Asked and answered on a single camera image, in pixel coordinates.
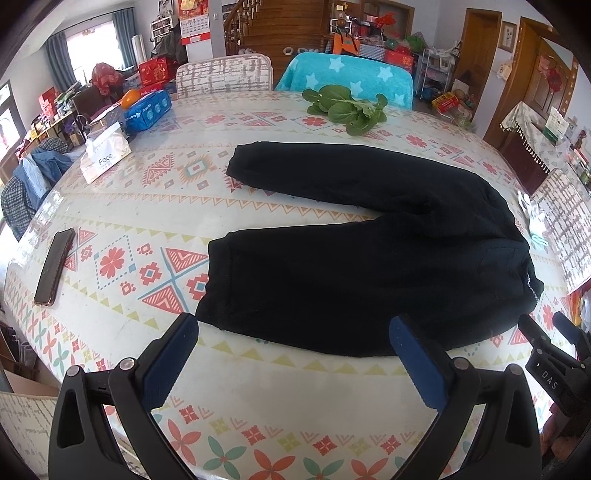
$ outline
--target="human hand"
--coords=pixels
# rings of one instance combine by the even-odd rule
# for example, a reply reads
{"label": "human hand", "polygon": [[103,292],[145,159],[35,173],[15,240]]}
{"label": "human hand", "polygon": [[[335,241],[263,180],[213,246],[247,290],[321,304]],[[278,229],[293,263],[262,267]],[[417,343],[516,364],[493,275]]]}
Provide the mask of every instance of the human hand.
{"label": "human hand", "polygon": [[550,407],[550,413],[552,416],[546,421],[544,428],[542,428],[542,434],[540,435],[540,446],[542,450],[542,456],[546,454],[549,448],[552,448],[552,453],[556,459],[564,462],[577,446],[579,438],[558,437],[554,443],[550,444],[550,439],[556,432],[556,415],[559,411],[560,409],[556,403]]}

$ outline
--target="wooden door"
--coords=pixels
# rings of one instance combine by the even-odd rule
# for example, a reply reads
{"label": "wooden door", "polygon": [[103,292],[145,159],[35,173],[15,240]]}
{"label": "wooden door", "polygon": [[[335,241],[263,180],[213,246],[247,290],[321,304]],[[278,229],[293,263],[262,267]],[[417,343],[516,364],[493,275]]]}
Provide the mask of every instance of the wooden door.
{"label": "wooden door", "polygon": [[474,94],[476,108],[491,72],[501,30],[501,12],[466,9],[462,55],[454,77],[463,80]]}
{"label": "wooden door", "polygon": [[[559,92],[553,92],[550,89],[548,80],[539,68],[540,62],[545,63],[549,69],[556,69],[560,74],[562,88]],[[534,70],[531,74],[530,84],[523,101],[532,107],[536,113],[547,119],[550,115],[551,107],[554,107],[557,110],[560,109],[569,78],[570,68],[558,56],[554,49],[550,47],[543,38],[540,38]]]}

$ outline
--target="stair railing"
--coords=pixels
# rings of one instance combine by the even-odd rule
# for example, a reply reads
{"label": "stair railing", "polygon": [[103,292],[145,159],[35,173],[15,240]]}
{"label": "stair railing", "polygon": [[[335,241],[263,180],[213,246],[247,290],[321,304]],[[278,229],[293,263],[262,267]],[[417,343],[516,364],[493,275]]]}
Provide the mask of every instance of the stair railing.
{"label": "stair railing", "polygon": [[262,0],[238,0],[223,22],[226,55],[237,55],[244,48],[243,39],[248,34],[248,27],[261,10]]}

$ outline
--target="smartphone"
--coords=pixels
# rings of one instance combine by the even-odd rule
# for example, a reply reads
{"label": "smartphone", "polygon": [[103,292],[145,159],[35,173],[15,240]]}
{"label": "smartphone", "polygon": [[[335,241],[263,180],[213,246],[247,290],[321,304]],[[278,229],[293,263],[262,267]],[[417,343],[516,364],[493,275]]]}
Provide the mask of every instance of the smartphone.
{"label": "smartphone", "polygon": [[60,281],[61,271],[66,263],[68,252],[72,247],[76,231],[73,228],[57,232],[49,247],[49,253],[45,259],[41,277],[37,284],[37,291],[33,303],[35,305],[51,306],[56,300],[57,285]]}

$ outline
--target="ceiling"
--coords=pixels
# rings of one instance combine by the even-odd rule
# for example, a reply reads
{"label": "ceiling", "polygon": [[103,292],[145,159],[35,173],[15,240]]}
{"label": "ceiling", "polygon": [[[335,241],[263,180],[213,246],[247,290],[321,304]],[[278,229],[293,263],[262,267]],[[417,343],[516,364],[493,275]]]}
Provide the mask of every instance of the ceiling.
{"label": "ceiling", "polygon": [[95,14],[109,11],[115,5],[129,0],[63,0],[45,17],[22,44],[13,61],[28,57],[39,50],[53,32],[83,21]]}

